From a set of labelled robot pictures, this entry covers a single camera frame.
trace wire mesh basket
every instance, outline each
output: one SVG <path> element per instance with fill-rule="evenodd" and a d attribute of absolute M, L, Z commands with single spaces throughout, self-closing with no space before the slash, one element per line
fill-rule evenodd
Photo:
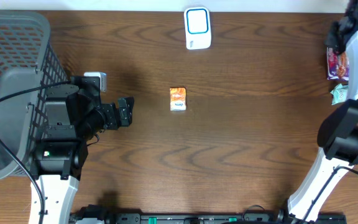
<path fill-rule="evenodd" d="M 44 16 L 0 11 L 0 97 L 67 79 L 49 38 Z M 37 131 L 47 122 L 45 97 L 45 90 L 35 91 L 0 105 L 0 138 L 27 166 Z M 0 179 L 14 174 L 22 170 L 0 146 Z"/>

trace small green package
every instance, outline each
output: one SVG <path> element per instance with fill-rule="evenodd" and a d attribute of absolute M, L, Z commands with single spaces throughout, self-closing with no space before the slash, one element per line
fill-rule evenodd
<path fill-rule="evenodd" d="M 331 91 L 331 94 L 334 96 L 333 105 L 346 101 L 348 88 L 349 87 L 347 85 L 342 85 L 342 84 L 335 86 L 335 88 Z"/>

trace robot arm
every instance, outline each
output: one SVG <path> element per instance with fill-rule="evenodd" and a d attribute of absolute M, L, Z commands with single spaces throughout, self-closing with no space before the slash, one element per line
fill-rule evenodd
<path fill-rule="evenodd" d="M 67 224 L 88 145 L 102 129 L 117 130 L 132 123 L 134 98 L 102 104 L 99 77 L 72 77 L 71 84 L 47 90 L 47 138 L 35 145 L 30 173 L 45 200 L 43 224 Z M 38 223 L 40 202 L 32 185 L 29 223 Z"/>
<path fill-rule="evenodd" d="M 288 216 L 316 221 L 340 179 L 358 164 L 358 100 L 348 100 L 330 115 L 318 133 L 317 158 L 300 188 L 288 199 Z"/>

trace small orange box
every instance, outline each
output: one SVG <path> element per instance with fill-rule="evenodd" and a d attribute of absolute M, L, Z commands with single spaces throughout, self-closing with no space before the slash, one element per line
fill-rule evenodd
<path fill-rule="evenodd" d="M 170 88 L 171 110 L 186 110 L 186 88 Z"/>

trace wood grain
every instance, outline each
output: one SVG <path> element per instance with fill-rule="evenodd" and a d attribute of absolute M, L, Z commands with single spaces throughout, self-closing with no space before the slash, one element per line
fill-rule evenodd
<path fill-rule="evenodd" d="M 132 126 L 89 148 L 73 210 L 276 210 L 305 178 L 335 109 L 323 40 L 341 15 L 212 13 L 211 47 L 189 51 L 182 13 L 42 14 L 67 70 L 106 72 L 104 102 L 135 96 Z M 187 89 L 183 113 L 169 111 L 171 86 Z M 27 223 L 29 203 L 26 178 L 0 181 L 0 223 Z M 358 223 L 358 177 L 347 175 L 323 211 Z"/>

